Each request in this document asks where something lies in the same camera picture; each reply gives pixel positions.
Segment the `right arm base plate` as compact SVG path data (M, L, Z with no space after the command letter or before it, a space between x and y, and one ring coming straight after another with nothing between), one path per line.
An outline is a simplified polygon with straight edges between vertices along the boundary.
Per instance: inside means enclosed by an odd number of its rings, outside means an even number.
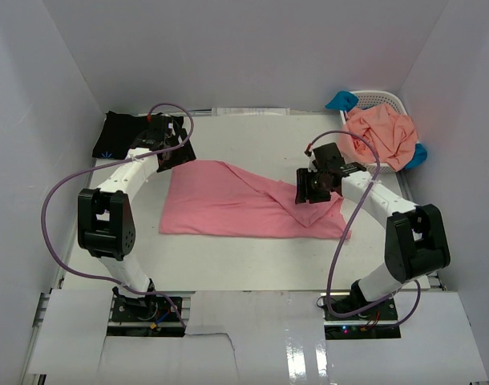
M393 299L365 313L348 318L332 315L326 307L324 294L316 301L316 306L322 309L324 314L327 341L400 339L402 337L400 327L396 326L398 312Z

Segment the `pink t shirt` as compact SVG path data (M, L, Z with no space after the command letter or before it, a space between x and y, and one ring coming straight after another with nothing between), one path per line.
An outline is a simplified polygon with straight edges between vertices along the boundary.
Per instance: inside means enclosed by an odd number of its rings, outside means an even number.
M159 231L168 235L254 238L342 236L342 199L296 204L296 188L216 160L173 169Z

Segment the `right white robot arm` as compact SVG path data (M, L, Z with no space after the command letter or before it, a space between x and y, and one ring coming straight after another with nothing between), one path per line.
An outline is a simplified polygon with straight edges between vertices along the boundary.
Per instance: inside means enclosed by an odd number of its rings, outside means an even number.
M379 304L405 284L449 266L442 214L435 205L417 205L392 192L363 165L347 163L335 143L307 148L309 166L297 170L296 204L330 201L332 195L352 201L385 230L384 261L350 287L347 296L325 297L336 318L361 320L376 314Z

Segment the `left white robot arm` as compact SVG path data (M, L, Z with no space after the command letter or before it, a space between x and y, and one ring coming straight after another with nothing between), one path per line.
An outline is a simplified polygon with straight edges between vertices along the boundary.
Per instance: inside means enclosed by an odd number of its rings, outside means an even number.
M155 287L131 254L136 241L131 202L155 172L193 161L184 120L152 115L148 127L128 147L126 162L97 188L78 195L78 243L100 261L118 283L114 295L138 319L148 320L157 311Z

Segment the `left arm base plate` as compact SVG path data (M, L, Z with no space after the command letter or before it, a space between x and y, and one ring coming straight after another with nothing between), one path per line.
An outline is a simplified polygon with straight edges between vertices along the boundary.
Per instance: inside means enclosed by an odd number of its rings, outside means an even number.
M111 337L182 338L185 328L180 322L182 297L162 296L126 297L113 289L113 298L107 326Z

